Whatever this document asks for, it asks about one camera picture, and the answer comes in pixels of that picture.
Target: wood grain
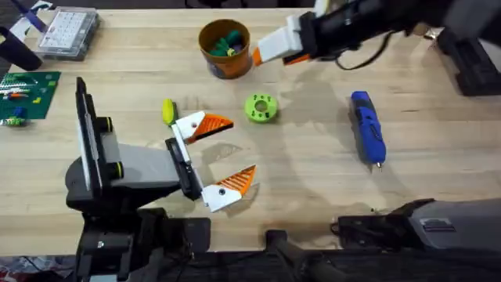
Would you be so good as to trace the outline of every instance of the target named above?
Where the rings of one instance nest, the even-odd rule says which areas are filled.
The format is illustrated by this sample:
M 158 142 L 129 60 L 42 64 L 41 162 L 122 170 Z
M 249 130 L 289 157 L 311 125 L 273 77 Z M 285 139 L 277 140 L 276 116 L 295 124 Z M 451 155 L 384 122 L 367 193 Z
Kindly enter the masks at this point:
M 73 254 L 80 215 L 65 205 L 64 174 L 78 155 L 75 78 L 82 76 L 100 115 L 113 118 L 122 143 L 164 150 L 172 136 L 160 118 L 171 98 L 181 115 L 198 110 L 225 115 L 235 128 L 189 146 L 205 183 L 258 165 L 244 199 L 214 214 L 181 193 L 150 206 L 173 216 L 212 220 L 212 250 L 262 248 L 267 229 L 284 228 L 305 247 L 335 248 L 328 225 L 339 215 L 390 211 L 434 197 L 465 201 L 501 197 L 501 98 L 461 96 L 430 42 L 395 36 L 375 64 L 345 72 L 332 63 L 280 62 L 242 78 L 213 77 L 197 46 L 206 23 L 233 18 L 253 45 L 303 9 L 102 10 L 85 62 L 47 61 L 40 71 L 62 71 L 47 119 L 0 131 L 0 255 Z M 33 45 L 38 35 L 27 39 Z M 368 58 L 381 38 L 343 56 Z M 355 90 L 370 93 L 387 143 L 383 172 L 360 160 L 349 112 Z M 256 125 L 243 101 L 267 92 L 279 101 L 275 123 Z

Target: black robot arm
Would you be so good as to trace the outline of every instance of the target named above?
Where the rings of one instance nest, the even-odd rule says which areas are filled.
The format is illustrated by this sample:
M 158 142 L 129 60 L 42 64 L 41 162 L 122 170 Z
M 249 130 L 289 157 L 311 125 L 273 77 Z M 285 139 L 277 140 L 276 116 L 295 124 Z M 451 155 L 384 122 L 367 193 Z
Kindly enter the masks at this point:
M 399 31 L 409 35 L 418 23 L 447 27 L 458 38 L 481 37 L 501 45 L 496 33 L 496 25 L 501 24 L 501 2 L 497 0 L 355 0 L 323 16 L 303 14 L 298 31 L 302 51 L 283 61 L 290 64 L 305 57 L 335 60 L 378 35 Z

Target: green circuit board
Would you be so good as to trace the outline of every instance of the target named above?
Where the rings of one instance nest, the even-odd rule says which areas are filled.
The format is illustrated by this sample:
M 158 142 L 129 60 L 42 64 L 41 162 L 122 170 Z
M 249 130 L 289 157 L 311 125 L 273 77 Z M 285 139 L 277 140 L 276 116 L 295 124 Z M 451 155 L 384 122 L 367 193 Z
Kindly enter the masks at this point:
M 0 98 L 0 119 L 13 116 L 16 107 L 24 107 L 26 119 L 44 119 L 56 91 L 59 71 L 8 73 L 0 83 L 0 92 L 9 89 L 26 89 L 28 97 Z

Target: orange plastic piece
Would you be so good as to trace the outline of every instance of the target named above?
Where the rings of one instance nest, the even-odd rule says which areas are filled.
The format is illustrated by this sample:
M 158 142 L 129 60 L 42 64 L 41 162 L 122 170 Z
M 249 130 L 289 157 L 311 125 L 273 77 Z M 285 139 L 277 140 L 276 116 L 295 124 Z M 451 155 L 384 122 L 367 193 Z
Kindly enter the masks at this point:
M 259 48 L 256 47 L 256 49 L 254 50 L 254 52 L 252 53 L 252 61 L 254 62 L 254 65 L 256 67 L 259 67 L 261 66 L 261 64 L 263 63 L 261 61 L 261 53 L 259 51 Z
M 233 121 L 229 120 L 227 117 L 217 114 L 205 114 L 204 119 L 196 128 L 193 136 L 189 137 L 188 143 L 194 143 L 199 139 L 211 136 L 232 127 Z
M 216 185 L 224 186 L 231 190 L 237 190 L 243 196 L 252 184 L 252 179 L 254 178 L 254 173 L 256 172 L 256 166 L 252 165 L 245 168 L 241 172 L 221 180 L 216 183 Z

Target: green gear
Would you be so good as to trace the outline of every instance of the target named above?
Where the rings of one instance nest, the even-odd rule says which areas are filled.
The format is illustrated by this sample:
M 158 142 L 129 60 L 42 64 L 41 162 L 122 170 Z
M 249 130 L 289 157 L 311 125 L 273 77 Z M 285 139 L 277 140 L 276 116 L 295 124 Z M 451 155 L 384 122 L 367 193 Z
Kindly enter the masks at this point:
M 245 100 L 245 114 L 256 122 L 268 122 L 276 116 L 278 101 L 264 93 L 255 93 Z

